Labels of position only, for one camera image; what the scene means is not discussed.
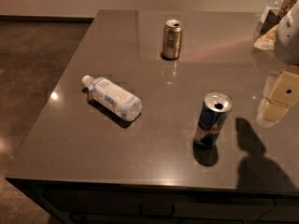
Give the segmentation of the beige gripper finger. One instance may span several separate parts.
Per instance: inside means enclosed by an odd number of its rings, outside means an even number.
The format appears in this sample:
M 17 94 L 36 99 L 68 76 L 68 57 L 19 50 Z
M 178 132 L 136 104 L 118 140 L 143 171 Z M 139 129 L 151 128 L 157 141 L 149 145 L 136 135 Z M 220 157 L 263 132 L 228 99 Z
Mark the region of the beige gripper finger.
M 278 123 L 299 101 L 299 67 L 271 72 L 266 79 L 261 101 L 261 119 Z

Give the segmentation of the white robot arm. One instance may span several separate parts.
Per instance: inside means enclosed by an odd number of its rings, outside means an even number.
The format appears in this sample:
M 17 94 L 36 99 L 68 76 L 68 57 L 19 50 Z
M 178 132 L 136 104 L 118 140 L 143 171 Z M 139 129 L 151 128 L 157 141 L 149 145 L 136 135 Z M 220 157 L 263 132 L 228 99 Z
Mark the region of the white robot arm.
M 257 119 L 268 127 L 280 122 L 299 101 L 299 1 L 278 25 L 275 55 L 287 67 L 270 73 L 265 82 Z

